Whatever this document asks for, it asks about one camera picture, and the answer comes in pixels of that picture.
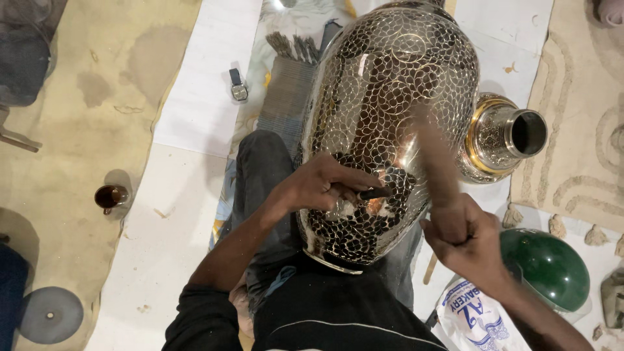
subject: watch face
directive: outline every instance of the watch face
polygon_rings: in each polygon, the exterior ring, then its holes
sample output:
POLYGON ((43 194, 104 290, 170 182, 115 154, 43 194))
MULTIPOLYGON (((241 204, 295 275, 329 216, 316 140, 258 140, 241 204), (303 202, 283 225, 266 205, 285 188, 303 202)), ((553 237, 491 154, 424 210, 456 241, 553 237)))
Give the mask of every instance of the watch face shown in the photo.
POLYGON ((236 101, 242 101, 247 99, 247 88, 245 86, 232 86, 232 96, 236 101))

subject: scale pattern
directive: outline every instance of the scale pattern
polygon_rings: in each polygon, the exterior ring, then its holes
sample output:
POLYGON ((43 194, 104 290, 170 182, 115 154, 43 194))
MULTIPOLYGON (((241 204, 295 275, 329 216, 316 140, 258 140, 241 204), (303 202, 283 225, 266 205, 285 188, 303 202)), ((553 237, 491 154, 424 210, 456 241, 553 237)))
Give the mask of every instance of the scale pattern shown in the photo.
POLYGON ((376 174, 387 199, 298 213, 306 251, 368 265, 398 243, 428 196, 409 111, 421 105, 457 151, 474 111, 479 64, 439 1, 395 2, 346 26, 326 50, 311 93, 299 163, 330 152, 376 174))

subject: hand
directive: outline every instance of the hand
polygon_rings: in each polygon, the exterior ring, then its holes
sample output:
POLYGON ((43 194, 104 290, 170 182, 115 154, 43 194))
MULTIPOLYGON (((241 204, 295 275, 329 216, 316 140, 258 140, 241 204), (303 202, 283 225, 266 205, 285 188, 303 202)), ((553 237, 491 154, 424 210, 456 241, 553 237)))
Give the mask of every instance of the hand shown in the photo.
POLYGON ((321 152, 279 183, 270 198, 285 213, 299 209, 329 211, 336 207, 339 197, 356 202, 353 190, 381 186, 376 176, 342 166, 331 154, 321 152))
POLYGON ((468 239, 463 244, 449 244, 441 239, 439 226, 424 219, 420 224, 425 239, 446 267, 496 299, 498 291, 512 281, 500 256, 499 220, 484 212, 468 194, 459 194, 458 204, 466 218, 468 239))

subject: tassel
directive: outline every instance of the tassel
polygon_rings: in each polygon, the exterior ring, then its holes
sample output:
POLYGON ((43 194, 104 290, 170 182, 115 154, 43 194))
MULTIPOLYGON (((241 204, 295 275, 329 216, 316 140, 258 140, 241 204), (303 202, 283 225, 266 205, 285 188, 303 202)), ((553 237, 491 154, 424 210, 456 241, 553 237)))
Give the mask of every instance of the tassel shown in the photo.
POLYGON ((310 63, 317 64, 318 61, 321 60, 321 55, 314 44, 314 39, 308 37, 303 41, 306 44, 306 48, 308 49, 308 55, 310 57, 310 63))
POLYGON ((618 240, 618 243, 615 245, 615 255, 624 257, 624 234, 622 234, 622 237, 620 238, 620 240, 618 240))
POLYGON ((565 226, 561 221, 561 216, 558 214, 555 214, 554 216, 552 216, 551 219, 548 220, 548 230, 552 235, 558 237, 559 239, 565 238, 565 234, 567 234, 565 231, 565 226))
POLYGON ((509 205, 507 206, 507 211, 505 212, 505 215, 503 216, 503 228, 505 229, 515 228, 516 225, 522 222, 523 218, 524 216, 520 213, 520 211, 515 209, 515 205, 512 203, 509 203, 509 205))
POLYGON ((585 243, 590 246, 602 246, 609 240, 605 233, 600 230, 600 227, 593 225, 593 227, 587 232, 585 236, 585 243))
POLYGON ((296 34, 293 34, 293 46, 295 47, 295 52, 297 53, 297 60, 310 63, 306 44, 304 44, 303 39, 296 34))
POLYGON ((277 52, 277 55, 296 60, 290 47, 290 41, 285 35, 282 35, 280 32, 273 32, 266 35, 266 41, 277 52))

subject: knee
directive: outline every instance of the knee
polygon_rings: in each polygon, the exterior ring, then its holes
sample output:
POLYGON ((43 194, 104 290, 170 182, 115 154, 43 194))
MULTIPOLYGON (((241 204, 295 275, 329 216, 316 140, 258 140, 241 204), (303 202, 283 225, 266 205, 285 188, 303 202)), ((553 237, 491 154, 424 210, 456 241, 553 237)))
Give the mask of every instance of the knee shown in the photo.
POLYGON ((286 150, 281 137, 271 131, 255 130, 243 138, 238 146, 238 153, 242 152, 276 152, 286 150))

